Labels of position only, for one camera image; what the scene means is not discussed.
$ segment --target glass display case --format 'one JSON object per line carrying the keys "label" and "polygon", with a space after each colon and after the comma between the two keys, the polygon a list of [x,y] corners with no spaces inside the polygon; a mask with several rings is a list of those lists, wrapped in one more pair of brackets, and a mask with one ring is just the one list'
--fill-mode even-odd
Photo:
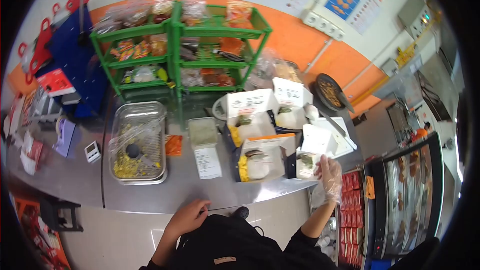
{"label": "glass display case", "polygon": [[443,161],[436,133],[393,156],[372,162],[375,258],[408,254],[436,233],[443,197]]}

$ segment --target black shoe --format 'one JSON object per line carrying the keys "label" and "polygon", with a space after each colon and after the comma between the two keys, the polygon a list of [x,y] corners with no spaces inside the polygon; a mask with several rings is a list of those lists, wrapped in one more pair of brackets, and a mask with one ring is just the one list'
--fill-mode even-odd
{"label": "black shoe", "polygon": [[230,215],[230,217],[239,217],[246,220],[249,214],[250,211],[248,210],[248,207],[239,207]]}

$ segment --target black stool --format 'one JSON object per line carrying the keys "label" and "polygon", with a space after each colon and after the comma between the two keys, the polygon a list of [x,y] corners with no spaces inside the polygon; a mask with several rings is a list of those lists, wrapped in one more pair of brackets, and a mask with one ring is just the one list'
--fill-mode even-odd
{"label": "black stool", "polygon": [[[48,225],[54,231],[57,232],[82,232],[84,228],[77,223],[77,217],[75,215],[75,208],[79,208],[81,205],[70,201],[59,200],[57,198],[41,198],[40,199],[40,215],[43,222]],[[59,210],[69,209],[71,214],[72,227],[63,226],[66,221],[63,218],[59,218]]]}

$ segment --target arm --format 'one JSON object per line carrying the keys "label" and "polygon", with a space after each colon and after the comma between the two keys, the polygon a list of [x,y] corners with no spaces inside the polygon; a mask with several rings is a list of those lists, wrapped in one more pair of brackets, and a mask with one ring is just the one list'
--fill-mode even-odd
{"label": "arm", "polygon": [[315,175],[317,188],[322,188],[325,201],[292,236],[284,250],[285,260],[293,269],[336,269],[335,263],[319,247],[318,237],[341,198],[342,176],[340,164],[322,155]]}
{"label": "arm", "polygon": [[167,265],[169,258],[175,251],[178,238],[202,225],[208,216],[207,205],[210,203],[209,200],[196,199],[173,215],[165,227],[165,231],[153,253],[152,260],[148,263],[147,269],[161,269],[161,267]]}
{"label": "arm", "polygon": [[320,237],[335,206],[340,202],[342,192],[342,168],[339,162],[322,155],[317,165],[319,167],[315,175],[319,184],[323,185],[325,201],[300,227],[301,232],[310,238]]}
{"label": "arm", "polygon": [[317,210],[305,221],[300,227],[300,231],[307,237],[318,238],[322,233],[328,219],[332,215],[337,203],[335,201],[327,201],[324,205],[317,208]]}

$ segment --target shelf rack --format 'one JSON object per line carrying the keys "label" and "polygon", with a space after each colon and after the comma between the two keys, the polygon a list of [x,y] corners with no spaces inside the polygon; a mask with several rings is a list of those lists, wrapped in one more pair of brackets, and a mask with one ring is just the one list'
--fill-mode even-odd
{"label": "shelf rack", "polygon": [[[177,85],[177,96],[182,96],[182,91],[188,92],[207,92],[207,91],[242,91],[248,76],[257,63],[272,28],[263,18],[260,12],[254,7],[250,17],[253,29],[229,27],[226,24],[227,7],[223,5],[207,5],[209,18],[198,23],[195,26],[187,26],[181,22],[182,3],[177,2],[172,13],[173,21],[173,64],[175,69],[175,83]],[[182,37],[200,37],[199,48],[196,52],[195,61],[184,61],[180,57],[180,46]],[[244,62],[233,62],[223,58],[212,51],[220,49],[220,37],[233,37],[241,39],[244,43],[244,49],[240,54]],[[257,40],[262,37],[258,49],[254,52],[249,40]],[[218,87],[187,87],[182,85],[182,68],[220,68],[225,69],[226,75],[235,80],[234,86]],[[244,77],[241,75],[241,69],[248,68]]]}
{"label": "shelf rack", "polygon": [[[180,6],[177,3],[174,4],[172,15],[177,14],[175,9],[179,9]],[[166,72],[168,77],[172,81],[176,81],[174,65],[173,65],[173,45],[175,43],[173,27],[172,27],[172,17],[166,19],[162,23],[155,24],[153,23],[153,15],[149,16],[147,24],[138,26],[138,27],[130,27],[119,29],[112,32],[107,32],[104,34],[97,34],[96,32],[92,32],[90,34],[90,38],[92,40],[93,46],[95,51],[99,57],[100,63],[105,70],[105,74],[110,81],[113,90],[117,94],[117,96],[125,102],[125,98],[123,95],[123,90],[131,90],[131,89],[139,89],[139,88],[147,88],[147,87],[159,87],[165,86],[166,82],[163,80],[154,80],[148,82],[139,82],[139,83],[129,83],[129,84],[122,84],[123,75],[127,68],[140,66],[140,65],[150,65],[150,64],[166,64]],[[146,57],[142,57],[139,59],[128,59],[126,61],[116,61],[113,55],[110,53],[111,48],[116,48],[117,43],[122,40],[127,39],[138,39],[141,41],[141,37],[145,35],[154,35],[154,34],[161,34],[166,33],[167,35],[167,51],[165,55],[162,56],[152,56],[151,53],[148,54]]]}

